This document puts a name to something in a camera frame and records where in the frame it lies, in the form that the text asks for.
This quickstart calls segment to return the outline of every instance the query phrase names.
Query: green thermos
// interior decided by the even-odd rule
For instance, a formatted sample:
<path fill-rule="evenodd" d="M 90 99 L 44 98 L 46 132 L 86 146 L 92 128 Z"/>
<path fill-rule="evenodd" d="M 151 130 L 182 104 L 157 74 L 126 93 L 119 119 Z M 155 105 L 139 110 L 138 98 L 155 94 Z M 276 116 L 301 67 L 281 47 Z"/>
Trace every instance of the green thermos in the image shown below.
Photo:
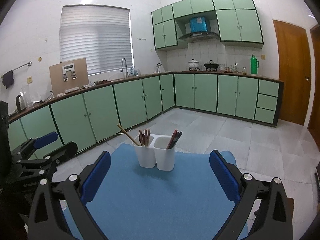
<path fill-rule="evenodd" d="M 251 74 L 258 74 L 259 61 L 254 55 L 252 55 L 250 59 L 250 64 L 251 64 Z"/>

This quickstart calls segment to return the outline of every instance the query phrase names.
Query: brown door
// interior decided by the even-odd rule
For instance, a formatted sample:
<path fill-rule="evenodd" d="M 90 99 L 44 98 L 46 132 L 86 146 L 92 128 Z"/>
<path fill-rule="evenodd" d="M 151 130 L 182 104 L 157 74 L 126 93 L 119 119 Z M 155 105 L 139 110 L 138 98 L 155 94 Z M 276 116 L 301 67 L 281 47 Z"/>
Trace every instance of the brown door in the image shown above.
<path fill-rule="evenodd" d="M 279 51 L 279 79 L 284 82 L 280 119 L 304 124 L 310 85 L 311 60 L 306 30 L 273 20 Z"/>
<path fill-rule="evenodd" d="M 308 129 L 320 150 L 320 26 L 311 30 L 316 61 L 316 89 Z"/>

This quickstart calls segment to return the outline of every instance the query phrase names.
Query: blue gripper pad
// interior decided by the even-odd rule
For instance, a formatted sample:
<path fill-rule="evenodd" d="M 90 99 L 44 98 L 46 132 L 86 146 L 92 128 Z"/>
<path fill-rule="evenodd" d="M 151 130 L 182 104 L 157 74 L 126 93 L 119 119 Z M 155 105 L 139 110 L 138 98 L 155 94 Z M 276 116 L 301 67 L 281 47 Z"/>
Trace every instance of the blue gripper pad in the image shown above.
<path fill-rule="evenodd" d="M 33 143 L 33 147 L 35 149 L 41 149 L 42 147 L 47 146 L 52 142 L 55 142 L 57 139 L 58 139 L 58 134 L 56 132 L 51 132 L 36 139 L 35 142 Z"/>
<path fill-rule="evenodd" d="M 81 202 L 85 205 L 87 202 L 93 200 L 96 195 L 104 177 L 106 176 L 110 165 L 111 156 L 107 151 L 103 151 L 104 155 L 100 157 L 98 162 L 92 164 L 95 167 L 92 169 L 85 182 L 82 184 Z"/>
<path fill-rule="evenodd" d="M 237 204 L 241 198 L 239 194 L 239 184 L 221 158 L 216 152 L 212 151 L 209 157 L 210 167 L 216 175 L 228 200 Z"/>

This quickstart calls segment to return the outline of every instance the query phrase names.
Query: window blind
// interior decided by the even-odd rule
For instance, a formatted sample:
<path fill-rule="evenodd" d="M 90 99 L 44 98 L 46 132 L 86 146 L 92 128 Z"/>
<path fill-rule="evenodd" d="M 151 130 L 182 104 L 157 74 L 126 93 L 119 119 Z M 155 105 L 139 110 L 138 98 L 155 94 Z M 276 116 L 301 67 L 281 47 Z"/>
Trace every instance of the window blind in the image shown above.
<path fill-rule="evenodd" d="M 129 10 L 105 6 L 62 8 L 60 60 L 87 59 L 88 74 L 133 67 Z"/>

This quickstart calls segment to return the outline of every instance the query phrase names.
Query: tile floor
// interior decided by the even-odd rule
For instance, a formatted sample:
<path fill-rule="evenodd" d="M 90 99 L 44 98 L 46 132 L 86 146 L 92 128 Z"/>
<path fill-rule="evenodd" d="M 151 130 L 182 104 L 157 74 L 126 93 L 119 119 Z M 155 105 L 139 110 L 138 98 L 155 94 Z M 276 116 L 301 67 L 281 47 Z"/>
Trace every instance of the tile floor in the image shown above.
<path fill-rule="evenodd" d="M 236 158 L 240 171 L 256 179 L 270 181 L 280 177 L 288 197 L 294 199 L 293 239 L 299 239 L 316 215 L 317 191 L 314 170 L 320 160 L 318 148 L 306 127 L 279 120 L 276 128 L 243 122 L 217 115 L 184 109 L 172 109 L 129 133 L 136 136 L 139 129 L 150 128 L 153 134 L 171 135 L 174 129 L 183 132 L 176 151 L 210 153 L 229 150 Z M 113 153 L 123 142 L 131 143 L 126 135 L 119 135 L 77 156 L 58 167 L 53 181 L 65 180 L 98 158 L 103 150 Z M 253 212 L 248 219 L 251 228 Z"/>

